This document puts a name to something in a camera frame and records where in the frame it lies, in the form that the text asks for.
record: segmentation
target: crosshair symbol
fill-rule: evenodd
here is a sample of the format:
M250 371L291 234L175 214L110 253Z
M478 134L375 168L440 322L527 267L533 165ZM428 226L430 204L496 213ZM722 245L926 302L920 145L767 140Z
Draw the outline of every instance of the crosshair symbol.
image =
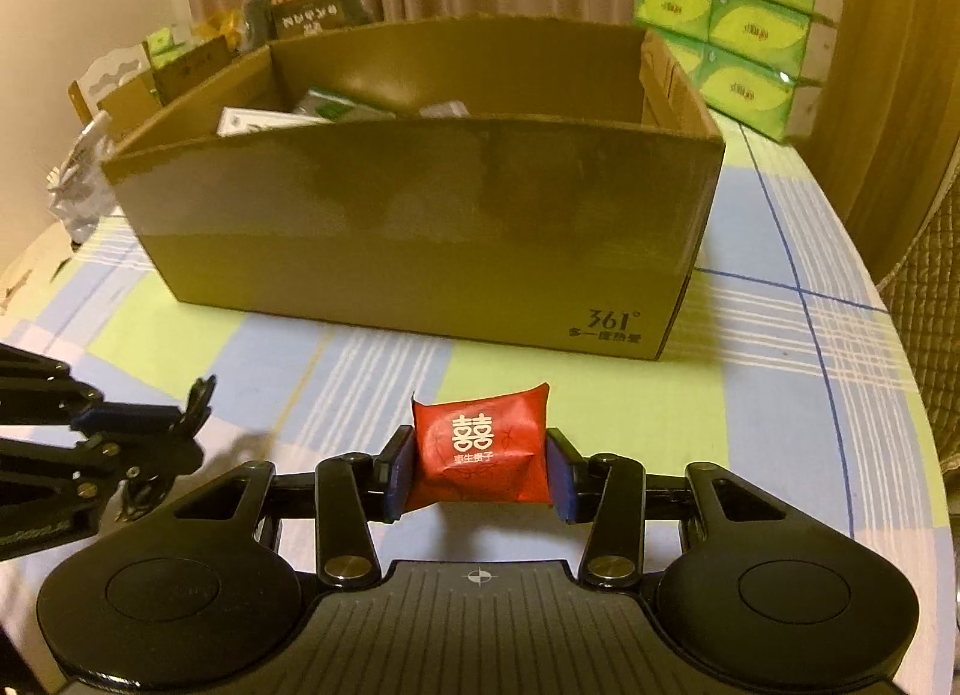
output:
M467 574L467 578L475 583L475 585L479 586L482 585L482 583L487 583L491 579L495 579L496 576L488 570L477 568L476 570L470 571Z

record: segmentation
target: red snack package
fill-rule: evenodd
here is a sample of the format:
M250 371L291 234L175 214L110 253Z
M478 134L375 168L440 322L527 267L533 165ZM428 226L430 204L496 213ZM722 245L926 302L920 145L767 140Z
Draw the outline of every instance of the red snack package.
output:
M414 400L419 460L407 511L439 500L549 503L546 395L550 387L499 398L421 405Z

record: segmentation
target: table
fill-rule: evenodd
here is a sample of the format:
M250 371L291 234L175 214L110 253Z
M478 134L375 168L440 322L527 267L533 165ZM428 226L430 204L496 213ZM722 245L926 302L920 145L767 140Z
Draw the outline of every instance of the table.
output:
M728 465L891 559L920 597L920 628L896 681L911 695L946 695L952 540L899 338L796 152L717 122L727 138L723 173L656 363L179 304L120 218L104 220L50 284L13 299L0 340L69 362L75 377L126 402L179 402L196 376L217 374L200 435L205 467L178 492L246 459L291 473L348 450L376 452L409 422L411 395L484 398L548 381L548 423L582 453L616 451L651 473L679 475L699 460ZM52 428L0 434L73 443ZM536 506L435 506L374 527L384 564L398 556L576 564L584 542L583 530ZM672 523L651 523L647 540L648 568L679 553ZM0 619L47 687L61 678L32 603L44 576L80 545L0 565ZM309 525L285 526L281 551L292 564L312 569L312 547Z

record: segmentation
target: open cardboard box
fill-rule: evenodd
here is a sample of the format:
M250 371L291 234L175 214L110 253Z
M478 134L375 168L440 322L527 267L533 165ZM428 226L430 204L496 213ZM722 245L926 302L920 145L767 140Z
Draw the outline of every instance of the open cardboard box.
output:
M311 86L400 118L214 136ZM416 117L447 100L472 117ZM478 16L271 43L104 171L183 302L650 359L723 151L654 32Z

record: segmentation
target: stack of tissue boxes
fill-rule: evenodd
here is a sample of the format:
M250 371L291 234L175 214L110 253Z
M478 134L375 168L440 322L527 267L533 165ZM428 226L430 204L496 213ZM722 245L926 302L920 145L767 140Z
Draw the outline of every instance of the stack of tissue boxes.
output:
M711 107L774 138L808 136L843 0L635 0Z

